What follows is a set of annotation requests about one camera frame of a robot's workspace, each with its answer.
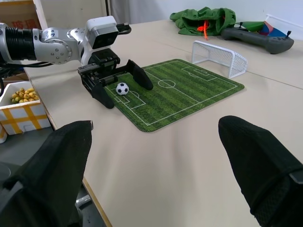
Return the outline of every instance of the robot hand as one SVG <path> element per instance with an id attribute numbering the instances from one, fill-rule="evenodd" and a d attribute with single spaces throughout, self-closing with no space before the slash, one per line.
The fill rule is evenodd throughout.
<path id="1" fill-rule="evenodd" d="M 79 60 L 87 65 L 93 52 L 110 49 L 118 35 L 128 34 L 128 24 L 117 25 L 112 16 L 87 21 L 85 28 L 18 29 L 0 23 L 0 63 L 37 60 L 64 64 Z"/>

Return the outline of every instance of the green fabric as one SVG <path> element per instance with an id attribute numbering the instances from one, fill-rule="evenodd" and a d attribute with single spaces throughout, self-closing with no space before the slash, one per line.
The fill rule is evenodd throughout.
<path id="1" fill-rule="evenodd" d="M 117 82 L 129 86 L 125 96 L 116 93 L 117 83 L 106 86 L 116 107 L 144 132 L 162 128 L 244 88 L 242 84 L 179 59 L 147 66 L 144 70 L 154 85 L 151 91 L 139 86 L 131 74 L 119 77 Z"/>
<path id="2" fill-rule="evenodd" d="M 239 23 L 237 23 L 237 25 L 239 25 L 240 23 L 242 23 L 242 25 L 241 25 L 242 27 L 245 27 L 250 32 L 261 31 L 264 26 L 263 21 L 261 21 L 261 22 L 253 22 L 253 21 L 239 22 Z"/>
<path id="3" fill-rule="evenodd" d="M 203 32 L 197 31 L 198 27 L 204 25 L 204 20 L 208 20 L 209 23 L 206 30 L 207 35 L 220 35 L 223 29 L 234 26 L 236 14 L 227 8 L 210 9 L 204 7 L 199 11 L 186 9 L 179 13 L 173 13 L 170 19 L 180 28 L 179 34 L 182 35 L 204 35 Z"/>

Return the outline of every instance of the robotic arm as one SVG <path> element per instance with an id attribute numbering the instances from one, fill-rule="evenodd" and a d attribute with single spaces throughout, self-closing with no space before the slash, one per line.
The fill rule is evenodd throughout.
<path id="1" fill-rule="evenodd" d="M 85 28 L 70 30 L 55 27 L 44 31 L 18 29 L 0 23 L 0 67 L 9 67 L 24 59 L 59 65 L 78 60 L 83 65 L 78 73 L 84 87 L 93 98 L 111 109 L 114 102 L 104 87 L 117 82 L 118 74 L 131 73 L 140 86 L 147 90 L 153 88 L 144 70 L 133 61 L 116 68 L 120 59 L 110 46 L 118 35 L 130 32 L 128 24 L 117 25 L 112 16 L 90 19 Z"/>

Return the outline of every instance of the green cloth bag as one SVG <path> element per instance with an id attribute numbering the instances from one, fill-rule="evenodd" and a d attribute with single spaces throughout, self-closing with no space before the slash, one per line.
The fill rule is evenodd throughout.
<path id="1" fill-rule="evenodd" d="M 220 35 L 223 29 L 234 26 L 236 14 L 227 8 L 210 9 L 204 7 L 199 11 L 186 9 L 179 13 L 173 13 L 170 19 L 180 28 L 179 34 L 181 35 L 204 35 L 197 29 L 204 25 L 205 20 L 208 20 L 207 35 Z"/>

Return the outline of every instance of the center circle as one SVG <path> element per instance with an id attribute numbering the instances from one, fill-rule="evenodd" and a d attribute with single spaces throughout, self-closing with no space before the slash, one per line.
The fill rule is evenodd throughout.
<path id="1" fill-rule="evenodd" d="M 175 87 L 176 83 L 169 79 L 162 79 L 158 81 L 158 85 L 164 88 L 172 88 Z"/>

